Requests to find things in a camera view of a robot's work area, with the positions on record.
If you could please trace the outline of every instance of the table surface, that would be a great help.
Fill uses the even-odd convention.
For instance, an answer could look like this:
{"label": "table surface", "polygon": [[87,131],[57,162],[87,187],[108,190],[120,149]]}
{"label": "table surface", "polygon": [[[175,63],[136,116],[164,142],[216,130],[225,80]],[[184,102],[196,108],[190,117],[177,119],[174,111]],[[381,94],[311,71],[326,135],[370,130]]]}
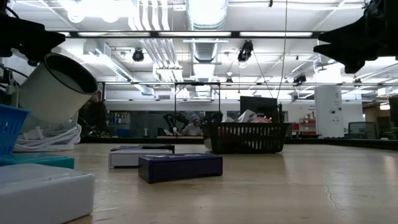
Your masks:
{"label": "table surface", "polygon": [[137,169],[108,169],[115,146],[62,152],[96,176],[94,212],[70,223],[397,223],[395,151],[286,145],[280,154],[224,156],[221,177],[147,184]]}

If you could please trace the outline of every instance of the navy blue box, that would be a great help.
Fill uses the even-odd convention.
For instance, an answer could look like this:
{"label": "navy blue box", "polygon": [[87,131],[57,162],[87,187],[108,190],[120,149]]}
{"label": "navy blue box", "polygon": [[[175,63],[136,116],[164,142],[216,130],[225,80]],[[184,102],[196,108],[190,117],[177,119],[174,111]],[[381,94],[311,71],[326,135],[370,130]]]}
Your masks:
{"label": "navy blue box", "polygon": [[203,176],[223,175],[223,157],[212,154],[148,155],[138,158],[138,175],[153,184]]}

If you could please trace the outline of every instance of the camera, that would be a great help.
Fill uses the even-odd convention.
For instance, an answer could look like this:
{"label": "camera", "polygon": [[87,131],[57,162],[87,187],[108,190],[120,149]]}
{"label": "camera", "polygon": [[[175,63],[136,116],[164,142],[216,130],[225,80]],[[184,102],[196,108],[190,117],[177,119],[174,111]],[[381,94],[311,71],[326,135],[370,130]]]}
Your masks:
{"label": "camera", "polygon": [[143,61],[144,60],[144,53],[142,53],[142,49],[136,49],[136,51],[132,55],[132,59],[135,62]]}

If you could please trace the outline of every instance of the chair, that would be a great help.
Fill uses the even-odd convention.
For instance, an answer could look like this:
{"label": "chair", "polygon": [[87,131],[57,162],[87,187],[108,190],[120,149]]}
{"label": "chair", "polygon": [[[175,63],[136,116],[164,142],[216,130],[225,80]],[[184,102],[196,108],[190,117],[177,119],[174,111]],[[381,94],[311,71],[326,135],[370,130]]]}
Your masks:
{"label": "chair", "polygon": [[379,139],[375,122],[348,123],[348,137],[354,139]]}

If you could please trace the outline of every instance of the white box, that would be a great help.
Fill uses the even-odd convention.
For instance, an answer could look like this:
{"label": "white box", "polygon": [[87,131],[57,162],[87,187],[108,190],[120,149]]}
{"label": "white box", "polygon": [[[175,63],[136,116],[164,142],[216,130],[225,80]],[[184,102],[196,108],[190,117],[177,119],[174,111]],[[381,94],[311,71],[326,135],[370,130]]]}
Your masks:
{"label": "white box", "polygon": [[88,215],[93,174],[39,164],[0,167],[0,223],[65,223]]}
{"label": "white box", "polygon": [[173,154],[168,149],[119,149],[109,152],[109,168],[119,166],[138,166],[138,157],[144,155]]}

